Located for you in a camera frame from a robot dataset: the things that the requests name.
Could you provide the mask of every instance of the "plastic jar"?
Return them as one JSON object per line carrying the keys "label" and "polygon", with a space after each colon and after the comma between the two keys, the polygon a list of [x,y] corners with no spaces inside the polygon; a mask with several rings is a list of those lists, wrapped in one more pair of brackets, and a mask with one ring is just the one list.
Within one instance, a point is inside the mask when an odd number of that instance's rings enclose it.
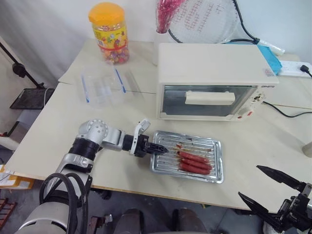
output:
{"label": "plastic jar", "polygon": [[124,10],[117,4],[102,2],[90,10],[89,21],[105,60],[113,64],[126,62],[129,50]]}

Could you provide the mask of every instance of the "oven door handle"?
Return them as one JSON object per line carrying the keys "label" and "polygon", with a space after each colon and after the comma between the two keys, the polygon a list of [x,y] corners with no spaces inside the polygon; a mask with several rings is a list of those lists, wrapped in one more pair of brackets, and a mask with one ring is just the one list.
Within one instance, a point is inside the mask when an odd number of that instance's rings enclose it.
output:
{"label": "oven door handle", "polygon": [[235,94],[224,92],[193,92],[185,93],[185,104],[188,105],[232,105],[235,102]]}

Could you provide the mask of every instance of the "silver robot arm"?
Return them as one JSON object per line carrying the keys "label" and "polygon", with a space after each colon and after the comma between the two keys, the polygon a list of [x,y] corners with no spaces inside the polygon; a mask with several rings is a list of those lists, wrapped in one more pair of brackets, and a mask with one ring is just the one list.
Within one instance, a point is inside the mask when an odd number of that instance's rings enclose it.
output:
{"label": "silver robot arm", "polygon": [[[43,182],[39,195],[40,205],[28,216],[16,234],[74,233],[77,217],[75,214],[74,220],[72,219],[71,204],[75,200],[76,206],[87,206],[87,194],[92,184],[89,174],[99,150],[125,150],[139,157],[147,153],[168,152],[165,147],[148,142],[148,136],[142,134],[149,126],[150,122],[144,119],[135,128],[134,135],[127,135],[123,130],[111,127],[100,119],[83,123],[56,173]],[[81,226],[81,233],[86,232],[85,225],[83,223]]]}

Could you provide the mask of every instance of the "toaster oven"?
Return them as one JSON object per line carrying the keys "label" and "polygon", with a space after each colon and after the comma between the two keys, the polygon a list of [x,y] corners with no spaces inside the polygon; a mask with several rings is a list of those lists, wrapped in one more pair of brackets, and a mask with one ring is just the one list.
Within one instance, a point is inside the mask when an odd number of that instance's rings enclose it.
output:
{"label": "toaster oven", "polygon": [[256,45],[162,43],[157,116],[240,121],[250,117],[277,84]]}

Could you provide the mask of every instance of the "jar label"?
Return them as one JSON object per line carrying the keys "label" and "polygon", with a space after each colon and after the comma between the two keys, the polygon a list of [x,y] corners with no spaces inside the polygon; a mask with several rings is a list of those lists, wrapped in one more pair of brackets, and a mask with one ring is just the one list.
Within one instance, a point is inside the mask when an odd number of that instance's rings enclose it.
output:
{"label": "jar label", "polygon": [[101,49],[112,51],[119,50],[127,45],[127,28],[123,26],[114,31],[93,30],[97,44]]}

